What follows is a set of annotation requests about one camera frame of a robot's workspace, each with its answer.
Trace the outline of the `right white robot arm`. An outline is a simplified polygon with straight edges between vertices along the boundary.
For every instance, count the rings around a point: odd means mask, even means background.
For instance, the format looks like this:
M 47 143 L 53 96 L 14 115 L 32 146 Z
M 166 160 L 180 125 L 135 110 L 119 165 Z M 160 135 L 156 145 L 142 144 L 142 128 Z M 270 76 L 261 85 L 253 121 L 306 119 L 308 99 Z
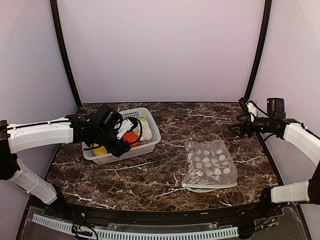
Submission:
M 266 217 L 274 210 L 275 204 L 320 203 L 320 138 L 315 136 L 303 123 L 292 118 L 254 117 L 250 113 L 238 116 L 243 121 L 228 126 L 228 130 L 239 138 L 251 137 L 254 133 L 269 133 L 300 150 L 316 169 L 311 179 L 288 185 L 272 187 L 266 191 L 267 197 L 255 205 L 255 213 Z

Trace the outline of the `clear zip top bag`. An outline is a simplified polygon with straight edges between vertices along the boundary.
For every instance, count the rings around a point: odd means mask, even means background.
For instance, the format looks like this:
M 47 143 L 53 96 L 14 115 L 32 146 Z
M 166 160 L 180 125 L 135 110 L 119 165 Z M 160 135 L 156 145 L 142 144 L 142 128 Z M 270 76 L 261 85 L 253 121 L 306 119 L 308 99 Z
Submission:
M 195 193 L 207 193 L 238 185 L 238 171 L 233 158 L 221 139 L 184 143 L 188 170 L 181 181 L 183 188 Z

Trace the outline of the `white plastic basket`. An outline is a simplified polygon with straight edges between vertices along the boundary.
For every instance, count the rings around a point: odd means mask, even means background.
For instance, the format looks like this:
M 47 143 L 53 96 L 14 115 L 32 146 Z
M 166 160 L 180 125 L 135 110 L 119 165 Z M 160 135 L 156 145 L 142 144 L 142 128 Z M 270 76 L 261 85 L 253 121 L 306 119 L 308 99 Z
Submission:
M 145 107 L 138 107 L 119 112 L 123 117 L 122 126 L 117 137 L 129 144 L 129 151 L 121 156 L 114 156 L 107 147 L 90 149 L 82 143 L 83 157 L 97 165 L 109 164 L 153 152 L 162 137 L 151 114 Z

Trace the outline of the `orange pumpkin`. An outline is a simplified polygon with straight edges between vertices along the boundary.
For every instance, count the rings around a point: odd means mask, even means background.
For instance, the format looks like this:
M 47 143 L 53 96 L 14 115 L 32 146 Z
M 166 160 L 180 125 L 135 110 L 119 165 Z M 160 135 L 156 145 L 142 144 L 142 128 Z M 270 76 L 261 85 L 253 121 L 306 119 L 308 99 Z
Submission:
M 138 141 L 138 139 L 139 139 L 139 136 L 133 132 L 126 132 L 123 136 L 123 141 L 125 143 L 133 143 L 134 142 L 133 144 L 130 145 L 131 148 L 137 147 L 139 145 L 140 142 Z

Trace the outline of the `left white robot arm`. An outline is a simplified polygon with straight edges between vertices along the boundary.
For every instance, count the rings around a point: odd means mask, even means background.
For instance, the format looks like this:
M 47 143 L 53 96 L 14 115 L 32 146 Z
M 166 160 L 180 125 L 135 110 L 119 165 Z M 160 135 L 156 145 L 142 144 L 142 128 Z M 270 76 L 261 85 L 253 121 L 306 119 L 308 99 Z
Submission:
M 125 133 L 135 127 L 129 119 L 86 119 L 80 115 L 68 115 L 58 119 L 30 124 L 0 122 L 0 179 L 10 181 L 51 205 L 60 218 L 67 218 L 70 206 L 59 196 L 58 189 L 32 172 L 19 158 L 24 150 L 56 144 L 85 143 L 87 147 L 103 146 L 109 153 L 120 157 L 130 150 L 123 141 Z

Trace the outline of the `yellow bell pepper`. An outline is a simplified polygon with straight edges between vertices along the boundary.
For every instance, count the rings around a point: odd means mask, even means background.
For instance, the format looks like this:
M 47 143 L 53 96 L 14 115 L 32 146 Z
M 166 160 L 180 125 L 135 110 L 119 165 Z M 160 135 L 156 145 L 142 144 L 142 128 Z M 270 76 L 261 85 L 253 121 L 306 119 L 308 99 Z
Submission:
M 96 157 L 104 156 L 108 154 L 108 151 L 104 146 L 98 145 L 96 143 L 93 144 L 92 152 Z

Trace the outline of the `white cauliflower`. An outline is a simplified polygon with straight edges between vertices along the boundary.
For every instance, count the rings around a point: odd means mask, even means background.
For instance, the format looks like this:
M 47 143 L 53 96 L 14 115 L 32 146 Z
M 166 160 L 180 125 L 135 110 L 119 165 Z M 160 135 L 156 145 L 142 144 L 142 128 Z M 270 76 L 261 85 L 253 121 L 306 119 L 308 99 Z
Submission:
M 136 118 L 137 120 L 139 120 L 139 122 L 141 124 L 138 123 L 137 127 L 135 129 L 133 129 L 133 133 L 137 136 L 140 135 L 141 130 L 142 130 L 142 135 L 140 138 L 141 142 L 146 142 L 146 141 L 150 141 L 153 137 L 151 128 L 149 126 L 149 122 L 146 120 L 146 118 L 140 116 Z

